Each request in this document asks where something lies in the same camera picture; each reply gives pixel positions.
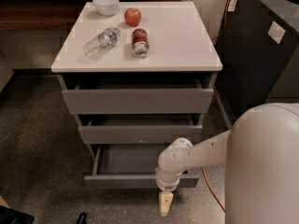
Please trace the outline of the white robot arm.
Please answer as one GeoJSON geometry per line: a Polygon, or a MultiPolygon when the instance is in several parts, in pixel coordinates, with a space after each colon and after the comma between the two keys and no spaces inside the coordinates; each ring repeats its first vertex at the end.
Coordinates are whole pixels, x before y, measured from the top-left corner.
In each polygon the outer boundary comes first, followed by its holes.
{"type": "Polygon", "coordinates": [[[299,224],[299,104],[253,107],[197,145],[175,140],[158,159],[157,186],[171,192],[183,172],[213,165],[225,167],[225,224],[299,224]]]}

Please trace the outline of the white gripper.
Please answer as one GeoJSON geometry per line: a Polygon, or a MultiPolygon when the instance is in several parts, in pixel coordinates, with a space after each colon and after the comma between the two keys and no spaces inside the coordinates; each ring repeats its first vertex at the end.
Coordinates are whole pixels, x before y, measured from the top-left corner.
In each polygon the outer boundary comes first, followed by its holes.
{"type": "Polygon", "coordinates": [[[166,217],[174,198],[174,191],[179,184],[181,174],[173,175],[163,171],[160,167],[156,168],[156,184],[161,190],[159,192],[159,211],[162,217],[166,217]]]}

